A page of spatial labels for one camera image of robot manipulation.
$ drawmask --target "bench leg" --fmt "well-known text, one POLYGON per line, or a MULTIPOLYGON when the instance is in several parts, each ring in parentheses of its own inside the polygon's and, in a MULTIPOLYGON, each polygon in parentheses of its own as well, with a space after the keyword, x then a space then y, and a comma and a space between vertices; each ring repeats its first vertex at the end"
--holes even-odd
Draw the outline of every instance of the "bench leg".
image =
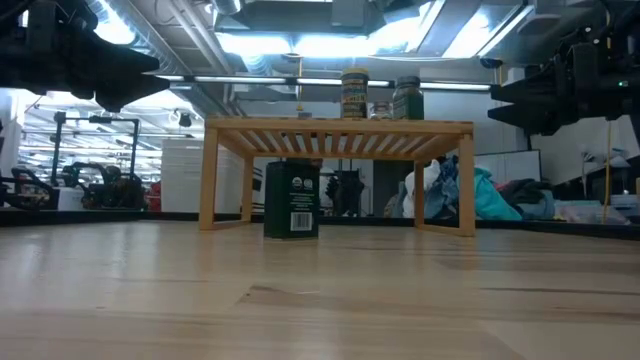
POLYGON ((218 172, 218 130, 207 128, 202 155, 200 185, 200 230, 214 230, 216 207, 216 174, 218 172))
POLYGON ((242 221, 251 221, 253 210, 253 157, 244 158, 244 174, 242 184, 242 221))
POLYGON ((414 226, 424 225, 424 163, 416 161, 413 166, 415 181, 413 182, 413 215, 414 226))
POLYGON ((476 206, 474 185, 473 137, 464 135, 460 139, 460 230, 462 236, 476 235, 476 206))

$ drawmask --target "wooden table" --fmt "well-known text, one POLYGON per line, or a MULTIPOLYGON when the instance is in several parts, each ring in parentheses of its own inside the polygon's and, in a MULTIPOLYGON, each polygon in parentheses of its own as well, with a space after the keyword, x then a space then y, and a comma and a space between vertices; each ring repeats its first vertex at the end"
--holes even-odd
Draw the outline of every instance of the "wooden table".
POLYGON ((216 230, 251 221, 253 160, 255 157, 345 158, 408 160, 414 162, 415 183, 423 182, 425 164, 459 149, 460 227, 424 224, 424 193, 415 194, 415 226, 460 236, 475 235, 473 123, 369 119, 298 119, 213 117, 206 122, 200 229, 216 230), (346 137, 340 141, 327 138, 346 137), (244 159, 242 218, 215 222, 215 189, 218 145, 244 159))

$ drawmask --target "teal bag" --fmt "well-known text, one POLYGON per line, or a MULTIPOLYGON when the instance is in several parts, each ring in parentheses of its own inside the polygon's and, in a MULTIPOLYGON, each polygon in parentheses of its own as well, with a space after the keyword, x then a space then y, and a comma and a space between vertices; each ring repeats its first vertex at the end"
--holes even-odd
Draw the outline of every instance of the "teal bag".
POLYGON ((522 216, 502 198, 491 183, 491 173, 475 168, 476 215, 484 220, 522 221, 522 216))

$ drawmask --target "wooden floor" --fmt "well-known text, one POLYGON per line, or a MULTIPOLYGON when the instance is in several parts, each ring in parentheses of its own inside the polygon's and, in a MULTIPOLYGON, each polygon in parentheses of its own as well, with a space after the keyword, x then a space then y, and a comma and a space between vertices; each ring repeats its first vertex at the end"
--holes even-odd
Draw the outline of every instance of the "wooden floor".
POLYGON ((261 225, 0 229, 0 359, 634 359, 640 242, 261 225))

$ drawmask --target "blue fabric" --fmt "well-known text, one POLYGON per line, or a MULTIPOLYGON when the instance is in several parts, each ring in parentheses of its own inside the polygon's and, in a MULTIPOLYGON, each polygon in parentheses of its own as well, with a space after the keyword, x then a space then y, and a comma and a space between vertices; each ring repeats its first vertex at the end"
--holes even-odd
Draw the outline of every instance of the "blue fabric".
POLYGON ((551 220, 556 212, 555 200, 550 190, 541 190, 544 199, 537 204, 517 204, 526 220, 551 220))
POLYGON ((443 208, 452 207, 458 203, 460 190, 458 178, 458 157, 453 156, 440 165, 440 175, 434 181, 431 189, 425 193, 424 217, 433 219, 443 208))
POLYGON ((493 187, 491 173, 476 168, 474 185, 476 191, 476 215, 484 220, 522 220, 522 216, 502 198, 493 187))

